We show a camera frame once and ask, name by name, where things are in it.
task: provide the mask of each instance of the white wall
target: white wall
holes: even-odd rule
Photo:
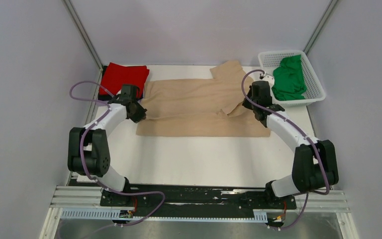
[[[0,239],[39,236],[67,179],[69,130],[88,108],[69,88],[96,75],[60,0],[0,1]]]
[[[217,65],[303,49],[329,0],[72,0],[105,64]]]
[[[382,1],[341,1],[309,58],[327,93],[314,129],[336,146],[361,238],[382,238]]]

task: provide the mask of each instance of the white table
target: white table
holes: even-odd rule
[[[211,78],[213,66],[149,65],[148,80]],[[257,67],[243,67],[249,72]],[[99,107],[100,116],[106,107]],[[290,118],[314,135],[306,107],[286,108]],[[125,120],[108,138],[112,167],[131,183],[264,187],[291,173],[293,153],[272,132],[267,138],[137,136]],[[89,181],[85,176],[79,182]]]

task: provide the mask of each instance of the gray floor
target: gray floor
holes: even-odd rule
[[[287,223],[295,213],[287,214]],[[103,220],[64,220],[60,228],[62,239],[80,239],[94,230],[110,224]],[[143,222],[130,228],[113,227],[88,239],[341,239],[338,221],[333,213],[305,213],[292,229],[275,232],[256,223],[187,223]]]

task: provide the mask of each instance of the crumpled green fabric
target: crumpled green fabric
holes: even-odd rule
[[[273,94],[280,101],[305,99],[302,94],[307,90],[302,73],[301,55],[282,59],[281,66],[273,71],[275,84]]]

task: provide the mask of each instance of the brown fabric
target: brown fabric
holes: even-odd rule
[[[268,137],[270,130],[241,106],[239,61],[210,69],[213,79],[181,79],[147,82],[141,105],[147,118],[137,127],[144,136]],[[252,79],[245,82],[249,90]]]

